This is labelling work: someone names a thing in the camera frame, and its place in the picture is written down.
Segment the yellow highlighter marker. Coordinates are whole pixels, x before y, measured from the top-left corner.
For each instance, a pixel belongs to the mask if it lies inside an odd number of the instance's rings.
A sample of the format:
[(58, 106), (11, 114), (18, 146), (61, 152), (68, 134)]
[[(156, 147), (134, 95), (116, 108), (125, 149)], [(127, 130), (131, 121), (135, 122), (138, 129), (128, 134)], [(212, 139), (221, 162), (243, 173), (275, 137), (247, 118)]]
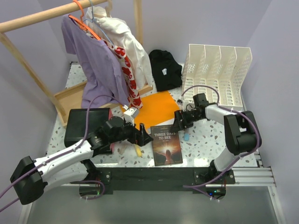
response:
[(142, 157), (142, 152), (141, 152), (141, 148), (140, 148), (140, 146), (137, 145), (137, 144), (134, 144), (134, 147), (135, 147), (136, 155), (137, 155), (138, 157)]

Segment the Three Days To See book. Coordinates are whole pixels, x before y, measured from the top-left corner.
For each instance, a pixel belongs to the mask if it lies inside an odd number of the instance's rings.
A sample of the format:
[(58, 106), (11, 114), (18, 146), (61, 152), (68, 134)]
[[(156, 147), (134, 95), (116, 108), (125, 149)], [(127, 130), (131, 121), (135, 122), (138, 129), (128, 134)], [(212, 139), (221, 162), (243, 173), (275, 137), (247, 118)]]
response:
[(152, 126), (150, 130), (155, 166), (182, 164), (179, 135), (172, 125)]

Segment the wooden clothes rack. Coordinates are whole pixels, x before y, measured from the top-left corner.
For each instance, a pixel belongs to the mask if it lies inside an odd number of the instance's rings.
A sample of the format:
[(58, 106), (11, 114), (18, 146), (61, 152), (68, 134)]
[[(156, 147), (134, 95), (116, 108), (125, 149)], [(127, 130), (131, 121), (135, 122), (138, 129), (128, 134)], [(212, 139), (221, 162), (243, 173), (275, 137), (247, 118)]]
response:
[[(69, 4), (69, 0), (2, 0), (0, 21)], [(69, 64), (74, 56), (65, 52), (60, 29), (61, 17), (42, 21), (6, 33), (52, 93), (66, 84)], [(54, 119), (54, 105), (37, 86), (7, 48), (0, 46), (0, 126), (19, 128)]]

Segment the pink drawer tray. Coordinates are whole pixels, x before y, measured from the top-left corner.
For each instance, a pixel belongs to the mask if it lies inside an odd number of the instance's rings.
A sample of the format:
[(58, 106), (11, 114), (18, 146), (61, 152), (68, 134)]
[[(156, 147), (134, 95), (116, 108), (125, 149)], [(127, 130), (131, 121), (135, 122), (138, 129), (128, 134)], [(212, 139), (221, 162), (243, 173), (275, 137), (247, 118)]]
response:
[[(113, 131), (112, 131), (112, 125), (111, 125), (111, 122), (110, 122), (110, 119), (113, 117), (113, 114), (112, 114), (112, 110), (109, 109), (109, 115), (108, 115), (108, 121), (109, 121), (109, 135), (113, 134)], [(110, 144), (110, 149), (111, 149), (111, 154), (114, 153), (114, 143), (111, 143)]]

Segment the orange folder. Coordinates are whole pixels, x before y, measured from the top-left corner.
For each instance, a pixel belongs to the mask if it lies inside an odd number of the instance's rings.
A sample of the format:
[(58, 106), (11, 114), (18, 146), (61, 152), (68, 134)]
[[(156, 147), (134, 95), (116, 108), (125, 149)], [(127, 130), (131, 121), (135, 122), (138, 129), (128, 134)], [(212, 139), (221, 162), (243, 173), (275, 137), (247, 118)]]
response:
[(174, 118), (174, 112), (179, 106), (168, 91), (158, 92), (146, 97), (138, 97), (130, 102), (130, 107), (138, 108), (139, 113), (134, 118), (139, 129), (143, 123), (146, 129)]

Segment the red white patterned garment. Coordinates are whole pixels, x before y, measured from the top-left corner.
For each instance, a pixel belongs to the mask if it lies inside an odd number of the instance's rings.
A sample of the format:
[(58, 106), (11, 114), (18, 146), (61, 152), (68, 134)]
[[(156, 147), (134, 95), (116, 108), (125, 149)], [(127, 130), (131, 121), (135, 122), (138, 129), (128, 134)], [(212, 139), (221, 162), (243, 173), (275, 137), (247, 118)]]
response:
[(141, 109), (143, 104), (141, 101), (141, 97), (139, 91), (137, 90), (136, 81), (133, 75), (132, 66), (128, 56), (126, 55), (126, 51), (124, 48), (113, 45), (110, 42), (104, 41), (104, 43), (108, 46), (108, 48), (112, 51), (112, 53), (117, 58), (120, 66), (121, 72), (124, 76), (125, 83), (128, 89), (128, 101), (131, 107), (135, 107), (137, 109)]

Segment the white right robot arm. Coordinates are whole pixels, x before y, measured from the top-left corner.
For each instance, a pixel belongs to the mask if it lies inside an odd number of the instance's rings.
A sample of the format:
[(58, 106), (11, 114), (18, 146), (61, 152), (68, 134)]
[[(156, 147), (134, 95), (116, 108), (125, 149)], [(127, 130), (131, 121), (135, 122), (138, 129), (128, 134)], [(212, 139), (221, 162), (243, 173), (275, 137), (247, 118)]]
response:
[(203, 119), (224, 125), (226, 146), (221, 154), (210, 162), (208, 172), (203, 175), (206, 182), (219, 183), (240, 158), (261, 146), (261, 136), (251, 111), (230, 111), (216, 103), (208, 102), (204, 93), (194, 95), (193, 102), (193, 108), (174, 112), (171, 131), (191, 128), (194, 122)]

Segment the cream file organizer rack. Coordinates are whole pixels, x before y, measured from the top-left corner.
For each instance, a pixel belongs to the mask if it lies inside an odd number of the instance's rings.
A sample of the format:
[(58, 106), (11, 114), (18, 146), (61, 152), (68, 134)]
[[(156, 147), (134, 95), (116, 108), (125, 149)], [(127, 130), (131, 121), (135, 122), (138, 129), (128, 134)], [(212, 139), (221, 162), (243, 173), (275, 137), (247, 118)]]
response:
[(241, 87), (251, 62), (248, 47), (189, 44), (182, 72), (184, 100), (192, 102), (204, 93), (209, 102), (241, 111)]

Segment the purple t-shirt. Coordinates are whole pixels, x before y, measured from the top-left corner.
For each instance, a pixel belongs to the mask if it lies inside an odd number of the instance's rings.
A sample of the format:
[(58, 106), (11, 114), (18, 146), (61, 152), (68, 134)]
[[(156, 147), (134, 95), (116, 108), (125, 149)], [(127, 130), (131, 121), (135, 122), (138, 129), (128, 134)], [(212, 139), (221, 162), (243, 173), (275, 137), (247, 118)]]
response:
[(129, 105), (128, 88), (116, 56), (103, 40), (97, 40), (79, 28), (69, 16), (61, 22), (65, 50), (76, 55), (86, 76), (81, 107), (98, 108), (107, 103)]

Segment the blue highlighter marker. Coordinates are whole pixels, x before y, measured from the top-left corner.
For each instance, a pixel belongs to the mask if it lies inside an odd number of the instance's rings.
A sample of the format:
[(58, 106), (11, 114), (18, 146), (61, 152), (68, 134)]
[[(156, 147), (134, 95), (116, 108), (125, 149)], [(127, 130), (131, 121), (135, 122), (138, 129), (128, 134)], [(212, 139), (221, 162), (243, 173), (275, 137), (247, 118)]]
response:
[(184, 134), (184, 141), (189, 141), (190, 135), (188, 133)]

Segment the wooden clothes hanger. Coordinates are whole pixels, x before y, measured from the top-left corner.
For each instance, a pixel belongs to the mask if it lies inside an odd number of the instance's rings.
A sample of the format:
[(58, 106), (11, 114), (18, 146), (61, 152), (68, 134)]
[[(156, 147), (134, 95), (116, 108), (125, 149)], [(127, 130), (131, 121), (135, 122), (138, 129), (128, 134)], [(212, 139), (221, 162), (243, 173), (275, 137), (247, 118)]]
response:
[(105, 7), (106, 15), (107, 17), (111, 17), (111, 11), (113, 9), (113, 3), (112, 0), (107, 0), (108, 5)]

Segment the black drawer organizer box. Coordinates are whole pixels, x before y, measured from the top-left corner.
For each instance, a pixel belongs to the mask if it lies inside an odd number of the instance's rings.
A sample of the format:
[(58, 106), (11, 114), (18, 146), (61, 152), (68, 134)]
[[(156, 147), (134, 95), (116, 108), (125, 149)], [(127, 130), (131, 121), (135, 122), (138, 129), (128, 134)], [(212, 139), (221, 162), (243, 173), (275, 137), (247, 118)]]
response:
[(99, 154), (111, 154), (110, 145), (107, 145), (103, 126), (108, 121), (109, 108), (71, 109), (64, 136), (64, 145), (73, 151), (86, 137), (92, 146), (98, 146), (100, 140), (104, 146)]

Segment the orange clothes hanger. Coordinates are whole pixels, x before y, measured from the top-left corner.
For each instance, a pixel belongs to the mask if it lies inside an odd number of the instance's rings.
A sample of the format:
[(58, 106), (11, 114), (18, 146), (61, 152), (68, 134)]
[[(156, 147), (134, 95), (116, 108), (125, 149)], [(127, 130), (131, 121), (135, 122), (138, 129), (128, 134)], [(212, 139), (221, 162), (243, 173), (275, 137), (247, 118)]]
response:
[(87, 34), (90, 34), (92, 38), (100, 41), (101, 38), (89, 27), (87, 26), (84, 22), (83, 22), (83, 17), (85, 15), (83, 7), (81, 6), (81, 4), (79, 3), (78, 0), (73, 0), (73, 2), (75, 2), (77, 4), (77, 6), (79, 7), (80, 11), (81, 11), (81, 16), (80, 19), (74, 17), (73, 15), (68, 15), (68, 17), (70, 19), (72, 19), (73, 21), (75, 21), (78, 25), (79, 28), (83, 31), (85, 31)]

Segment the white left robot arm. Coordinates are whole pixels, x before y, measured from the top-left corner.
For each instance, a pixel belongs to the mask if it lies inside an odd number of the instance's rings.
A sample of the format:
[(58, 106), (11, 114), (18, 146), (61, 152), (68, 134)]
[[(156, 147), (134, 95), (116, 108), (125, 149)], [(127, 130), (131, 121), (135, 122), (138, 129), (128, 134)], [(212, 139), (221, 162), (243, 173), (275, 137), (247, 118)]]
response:
[(120, 117), (112, 117), (86, 139), (60, 152), (34, 160), (29, 156), (21, 159), (10, 178), (18, 199), (26, 205), (55, 187), (71, 182), (94, 182), (97, 172), (91, 158), (124, 140), (143, 147), (153, 139), (143, 124), (136, 128)]

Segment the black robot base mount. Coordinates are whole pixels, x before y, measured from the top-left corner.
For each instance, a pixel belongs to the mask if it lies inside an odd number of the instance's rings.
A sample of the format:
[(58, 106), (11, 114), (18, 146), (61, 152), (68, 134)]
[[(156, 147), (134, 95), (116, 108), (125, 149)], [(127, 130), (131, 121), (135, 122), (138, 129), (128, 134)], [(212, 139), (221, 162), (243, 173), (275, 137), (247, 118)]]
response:
[(95, 167), (90, 160), (85, 160), (84, 165), (88, 175), (79, 187), (82, 197), (114, 191), (187, 191), (196, 186), (219, 199), (225, 196), (226, 186), (235, 184), (233, 170), (215, 180), (210, 188), (207, 182), (218, 173), (208, 167)]

